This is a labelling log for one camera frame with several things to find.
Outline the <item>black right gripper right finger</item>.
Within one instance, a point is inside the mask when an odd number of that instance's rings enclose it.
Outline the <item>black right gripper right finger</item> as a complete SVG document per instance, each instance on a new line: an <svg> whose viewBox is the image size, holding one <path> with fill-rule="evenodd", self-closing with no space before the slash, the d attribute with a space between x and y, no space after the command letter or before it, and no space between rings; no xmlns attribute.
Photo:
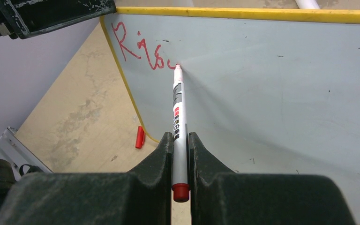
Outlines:
<svg viewBox="0 0 360 225"><path fill-rule="evenodd" d="M304 174L236 173L188 136L191 222L194 225L353 225L329 178Z"/></svg>

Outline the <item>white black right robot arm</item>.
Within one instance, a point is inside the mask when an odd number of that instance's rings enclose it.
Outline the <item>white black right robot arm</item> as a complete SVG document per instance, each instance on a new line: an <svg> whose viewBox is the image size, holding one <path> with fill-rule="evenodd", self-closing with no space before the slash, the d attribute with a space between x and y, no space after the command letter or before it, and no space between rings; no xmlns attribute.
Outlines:
<svg viewBox="0 0 360 225"><path fill-rule="evenodd" d="M169 225L173 135L128 172L44 173L15 180L0 159L0 225ZM353 225L345 199L319 175L235 173L188 136L194 225Z"/></svg>

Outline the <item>yellow framed whiteboard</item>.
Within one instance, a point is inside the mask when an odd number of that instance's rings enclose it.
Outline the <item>yellow framed whiteboard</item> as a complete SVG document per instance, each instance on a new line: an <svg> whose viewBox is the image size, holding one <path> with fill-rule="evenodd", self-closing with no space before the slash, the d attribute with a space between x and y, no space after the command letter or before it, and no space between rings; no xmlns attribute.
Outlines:
<svg viewBox="0 0 360 225"><path fill-rule="evenodd" d="M231 169L320 174L360 223L360 10L119 7L101 25L140 123L187 125Z"/></svg>

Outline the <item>red marker cap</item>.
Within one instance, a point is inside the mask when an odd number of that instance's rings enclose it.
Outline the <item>red marker cap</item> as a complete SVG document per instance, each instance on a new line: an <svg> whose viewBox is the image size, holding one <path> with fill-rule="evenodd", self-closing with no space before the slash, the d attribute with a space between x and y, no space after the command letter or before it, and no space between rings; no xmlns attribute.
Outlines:
<svg viewBox="0 0 360 225"><path fill-rule="evenodd" d="M137 129L137 135L136 135L136 142L135 142L135 148L141 149L145 142L145 131L142 126L139 126Z"/></svg>

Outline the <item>white red whiteboard marker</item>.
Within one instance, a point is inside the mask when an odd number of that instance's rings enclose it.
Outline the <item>white red whiteboard marker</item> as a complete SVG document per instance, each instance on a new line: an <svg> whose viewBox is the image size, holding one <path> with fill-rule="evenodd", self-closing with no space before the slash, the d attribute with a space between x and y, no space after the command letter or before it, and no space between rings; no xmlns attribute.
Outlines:
<svg viewBox="0 0 360 225"><path fill-rule="evenodd" d="M173 155L172 155L172 191L173 200L185 203L189 200L188 183L188 128L186 116L185 85L183 71L175 65L173 82Z"/></svg>

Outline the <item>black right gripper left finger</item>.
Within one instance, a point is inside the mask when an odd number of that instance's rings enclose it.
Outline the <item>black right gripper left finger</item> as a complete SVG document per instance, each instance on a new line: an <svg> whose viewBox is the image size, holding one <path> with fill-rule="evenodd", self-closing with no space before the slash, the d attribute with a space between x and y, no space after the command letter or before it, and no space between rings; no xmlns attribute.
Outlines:
<svg viewBox="0 0 360 225"><path fill-rule="evenodd" d="M0 225L168 225L173 135L128 172L30 173L9 191Z"/></svg>

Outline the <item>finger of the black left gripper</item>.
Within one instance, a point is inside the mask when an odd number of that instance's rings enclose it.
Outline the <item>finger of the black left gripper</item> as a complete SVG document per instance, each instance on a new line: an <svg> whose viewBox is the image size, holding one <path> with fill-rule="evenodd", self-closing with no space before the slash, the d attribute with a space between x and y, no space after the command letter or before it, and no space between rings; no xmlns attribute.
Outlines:
<svg viewBox="0 0 360 225"><path fill-rule="evenodd" d="M0 0L0 37L27 39L116 11L113 0Z"/></svg>

